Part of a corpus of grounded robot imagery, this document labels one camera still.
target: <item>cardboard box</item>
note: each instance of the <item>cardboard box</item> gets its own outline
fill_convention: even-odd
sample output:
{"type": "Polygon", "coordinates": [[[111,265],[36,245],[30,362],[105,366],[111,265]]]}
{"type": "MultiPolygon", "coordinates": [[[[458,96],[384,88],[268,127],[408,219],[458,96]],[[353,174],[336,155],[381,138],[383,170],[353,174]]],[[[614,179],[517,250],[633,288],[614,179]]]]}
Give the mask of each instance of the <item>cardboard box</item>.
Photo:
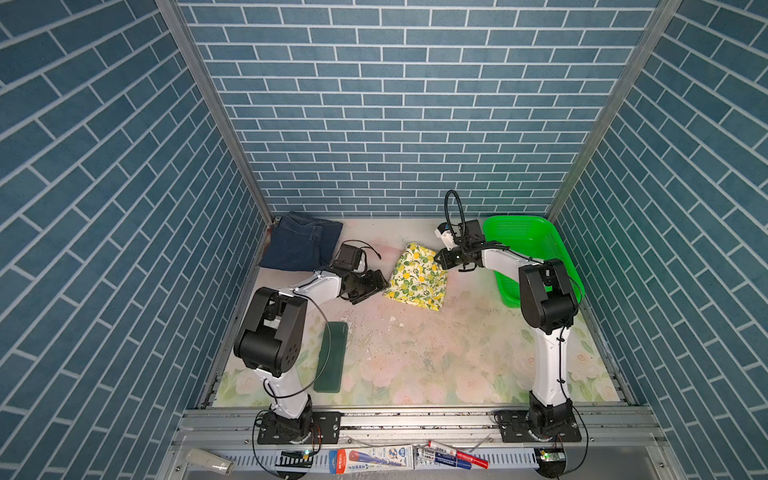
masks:
{"type": "Polygon", "coordinates": [[[413,470],[413,445],[332,450],[329,460],[334,474],[413,470]]]}

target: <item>wire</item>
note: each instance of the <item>wire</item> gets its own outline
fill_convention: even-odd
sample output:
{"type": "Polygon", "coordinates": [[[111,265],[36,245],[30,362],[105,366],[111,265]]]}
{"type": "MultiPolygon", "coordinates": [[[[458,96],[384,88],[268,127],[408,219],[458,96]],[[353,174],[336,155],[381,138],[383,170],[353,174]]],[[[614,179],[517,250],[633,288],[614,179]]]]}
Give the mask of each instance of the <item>wire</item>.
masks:
{"type": "MultiPolygon", "coordinates": [[[[496,247],[494,247],[494,246],[481,247],[481,248],[478,248],[476,250],[486,250],[487,248],[498,248],[498,246],[496,246],[496,247]]],[[[504,248],[501,248],[500,250],[506,250],[509,253],[511,253],[512,255],[515,255],[516,257],[520,257],[520,258],[522,258],[524,260],[528,260],[529,262],[538,263],[539,265],[549,266],[549,263],[547,263],[546,261],[540,262],[538,260],[535,260],[533,257],[527,257],[527,256],[523,255],[522,253],[515,252],[514,250],[512,250],[509,247],[507,247],[506,245],[504,245],[504,248]]],[[[578,282],[576,280],[574,280],[574,277],[568,275],[568,279],[571,281],[571,285],[572,286],[575,285],[576,288],[578,288],[579,293],[581,294],[581,298],[579,299],[578,303],[576,303],[576,310],[574,311],[574,316],[575,316],[578,313],[578,309],[581,306],[581,302],[584,301],[584,291],[581,289],[581,285],[579,285],[578,282]]]]}
{"type": "MultiPolygon", "coordinates": [[[[317,304],[317,302],[316,302],[315,300],[312,300],[312,298],[311,298],[311,297],[309,297],[309,296],[306,296],[306,295],[301,295],[300,293],[296,293],[295,291],[293,292],[293,295],[296,295],[296,296],[300,296],[300,297],[302,297],[302,298],[306,298],[307,300],[309,300],[310,302],[312,302],[312,303],[315,305],[315,308],[317,308],[317,311],[319,311],[319,312],[320,312],[320,315],[322,315],[322,316],[323,316],[323,320],[325,320],[325,321],[326,321],[326,330],[328,331],[328,344],[330,345],[330,344],[331,344],[331,343],[330,343],[330,341],[331,341],[331,325],[330,325],[330,323],[328,322],[328,318],[326,317],[326,314],[323,312],[323,309],[321,309],[321,308],[320,308],[320,305],[318,305],[318,304],[317,304]]],[[[323,362],[323,367],[322,367],[322,369],[320,369],[320,371],[317,373],[317,375],[315,375],[315,378],[312,380],[312,382],[310,382],[310,383],[309,383],[309,385],[305,386],[304,388],[302,388],[302,389],[301,389],[301,390],[299,390],[298,392],[295,392],[295,393],[291,393],[290,395],[282,395],[282,396],[277,396],[277,395],[275,395],[275,392],[272,390],[272,386],[269,384],[269,382],[268,382],[268,380],[267,380],[267,379],[264,379],[264,381],[262,382],[262,385],[263,385],[263,387],[264,387],[264,391],[266,392],[266,394],[267,394],[268,396],[272,397],[272,398],[273,398],[273,399],[275,399],[275,400],[279,400],[279,399],[289,399],[289,398],[290,398],[290,397],[292,397],[292,396],[297,396],[297,395],[299,395],[300,393],[303,393],[303,392],[305,392],[305,391],[306,391],[306,390],[307,390],[309,387],[311,387],[312,385],[314,385],[314,384],[315,384],[315,382],[317,381],[317,379],[318,379],[318,378],[319,378],[319,377],[320,377],[320,376],[323,374],[323,372],[324,372],[324,371],[325,371],[325,369],[326,369],[326,365],[328,365],[328,358],[329,358],[330,356],[331,356],[331,349],[328,349],[328,354],[326,355],[326,361],[325,361],[325,362],[323,362]]]]}
{"type": "Polygon", "coordinates": [[[296,290],[298,290],[299,288],[304,288],[305,286],[309,286],[309,285],[312,285],[313,283],[315,283],[315,282],[316,282],[317,280],[319,280],[319,279],[320,279],[320,277],[318,277],[318,276],[315,276],[315,277],[313,277],[313,278],[312,278],[312,279],[311,279],[309,282],[307,282],[307,283],[302,283],[301,285],[296,285],[296,286],[293,288],[293,291],[294,291],[294,292],[296,292],[296,290]]]}
{"type": "Polygon", "coordinates": [[[462,206],[462,199],[458,197],[456,190],[448,190],[445,192],[445,198],[443,199],[445,222],[448,224],[448,229],[451,231],[451,235],[453,235],[453,240],[456,240],[457,236],[456,232],[453,230],[453,223],[451,223],[451,214],[448,212],[448,197],[451,195],[453,195],[453,197],[456,199],[456,204],[458,205],[458,214],[462,218],[462,222],[458,225],[458,230],[461,234],[461,237],[459,237],[458,241],[461,242],[462,250],[464,250],[466,245],[466,239],[464,238],[464,226],[466,225],[466,220],[464,218],[464,207],[462,206]]]}
{"type": "Polygon", "coordinates": [[[285,478],[283,478],[282,476],[280,476],[279,473],[273,472],[272,470],[269,470],[267,467],[264,466],[263,463],[261,463],[261,461],[259,460],[258,455],[256,455],[256,439],[255,439],[255,436],[256,436],[257,422],[259,420],[261,420],[261,415],[263,413],[268,413],[268,412],[269,412],[269,410],[262,410],[262,411],[260,411],[260,412],[258,412],[256,414],[256,417],[253,418],[253,428],[250,430],[250,447],[251,447],[251,450],[253,450],[253,458],[256,460],[256,463],[259,464],[259,466],[261,467],[262,470],[264,470],[266,473],[272,475],[273,477],[277,477],[277,478],[281,478],[282,480],[285,480],[285,478],[288,478],[288,475],[286,475],[285,478]]]}
{"type": "MultiPolygon", "coordinates": [[[[560,330],[560,335],[558,336],[558,356],[560,357],[558,361],[558,383],[560,384],[560,391],[563,393],[563,396],[567,400],[570,400],[570,397],[565,394],[565,388],[563,387],[565,384],[565,380],[563,379],[563,343],[565,343],[563,332],[565,332],[565,328],[566,327],[563,327],[560,330]]],[[[584,427],[584,435],[587,437],[587,446],[584,447],[584,456],[581,457],[581,461],[578,463],[578,465],[576,465],[575,468],[567,470],[566,472],[562,472],[560,476],[578,470],[584,464],[584,460],[587,459],[587,454],[589,453],[589,430],[587,430],[587,424],[584,423],[584,419],[581,417],[581,413],[579,413],[578,409],[576,409],[576,407],[573,405],[573,402],[571,403],[571,408],[574,410],[574,412],[576,412],[576,415],[578,415],[578,419],[581,420],[581,426],[584,427]]]]}
{"type": "Polygon", "coordinates": [[[381,254],[379,254],[379,252],[377,252],[377,251],[376,251],[376,249],[375,249],[375,248],[373,248],[373,247],[371,246],[371,244],[370,244],[370,243],[368,243],[368,242],[364,242],[364,241],[362,241],[362,240],[344,240],[344,241],[343,241],[341,244],[343,245],[343,244],[345,244],[345,243],[347,243],[347,242],[360,242],[360,243],[364,243],[366,246],[365,246],[365,247],[360,247],[360,249],[361,249],[361,250],[362,250],[363,248],[369,248],[369,249],[373,250],[373,253],[375,253],[375,254],[376,254],[376,256],[379,258],[379,260],[381,260],[381,259],[382,259],[382,256],[381,256],[381,254]]]}
{"type": "MultiPolygon", "coordinates": [[[[288,474],[286,474],[285,477],[281,476],[277,471],[269,470],[267,467],[264,466],[263,463],[259,460],[258,455],[256,455],[256,427],[261,427],[261,424],[259,423],[259,420],[262,419],[261,415],[263,413],[268,413],[270,410],[261,410],[256,414],[256,417],[253,419],[253,428],[250,430],[250,447],[253,451],[253,458],[256,460],[256,463],[259,464],[262,470],[264,470],[266,473],[269,473],[270,475],[280,478],[281,480],[286,480],[288,478],[288,474]]],[[[309,458],[314,457],[318,453],[320,453],[320,449],[323,447],[323,431],[320,430],[320,425],[317,425],[316,423],[310,424],[310,432],[312,433],[312,453],[308,454],[309,458]],[[317,450],[315,450],[315,431],[312,430],[312,427],[317,427],[317,450]]]]}

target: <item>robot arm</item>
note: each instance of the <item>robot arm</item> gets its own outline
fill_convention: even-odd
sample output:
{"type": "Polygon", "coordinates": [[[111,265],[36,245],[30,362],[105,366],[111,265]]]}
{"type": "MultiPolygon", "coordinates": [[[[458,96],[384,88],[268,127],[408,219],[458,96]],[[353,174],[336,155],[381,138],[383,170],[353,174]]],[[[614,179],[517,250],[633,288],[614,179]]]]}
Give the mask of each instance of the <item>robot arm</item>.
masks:
{"type": "Polygon", "coordinates": [[[285,440],[305,439],[312,422],[312,399],[294,367],[301,350],[307,312],[340,297],[352,304],[386,288],[381,270],[367,270],[362,249],[342,243],[331,266],[297,285],[259,288],[253,295],[233,346],[272,397],[264,422],[285,440]]]}
{"type": "Polygon", "coordinates": [[[523,317],[535,329],[536,370],[528,426],[539,439],[555,437],[574,423],[564,375],[565,351],[578,302],[564,264],[557,259],[533,259],[499,242],[486,241],[480,223],[466,221],[463,215],[458,229],[461,236],[456,238],[450,219],[446,220],[435,231],[445,244],[436,257],[444,270],[463,265],[459,271],[466,272],[481,266],[519,282],[523,317]]]}

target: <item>denim jeans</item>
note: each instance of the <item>denim jeans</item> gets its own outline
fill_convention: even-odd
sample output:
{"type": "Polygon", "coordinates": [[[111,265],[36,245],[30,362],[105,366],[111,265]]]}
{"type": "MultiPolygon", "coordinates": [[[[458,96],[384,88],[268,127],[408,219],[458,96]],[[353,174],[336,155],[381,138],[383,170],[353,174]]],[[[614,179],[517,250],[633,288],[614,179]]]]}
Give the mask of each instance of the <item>denim jeans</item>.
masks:
{"type": "Polygon", "coordinates": [[[276,270],[311,271],[331,263],[342,224],[289,212],[272,231],[259,266],[276,270]]]}

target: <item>red marker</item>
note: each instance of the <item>red marker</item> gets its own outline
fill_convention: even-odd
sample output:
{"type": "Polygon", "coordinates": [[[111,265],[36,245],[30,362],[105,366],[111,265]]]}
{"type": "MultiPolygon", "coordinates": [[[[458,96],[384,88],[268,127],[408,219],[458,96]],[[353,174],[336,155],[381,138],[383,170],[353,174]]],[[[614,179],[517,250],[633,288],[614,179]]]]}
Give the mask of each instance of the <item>red marker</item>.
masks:
{"type": "Polygon", "coordinates": [[[455,455],[456,458],[459,460],[464,460],[466,462],[472,463],[474,465],[477,465],[478,467],[487,468],[488,467],[488,461],[483,460],[482,458],[477,458],[473,455],[460,452],[459,450],[453,449],[447,445],[443,445],[442,443],[433,442],[432,440],[429,441],[429,448],[437,451],[437,452],[443,452],[447,453],[448,455],[455,455]]]}

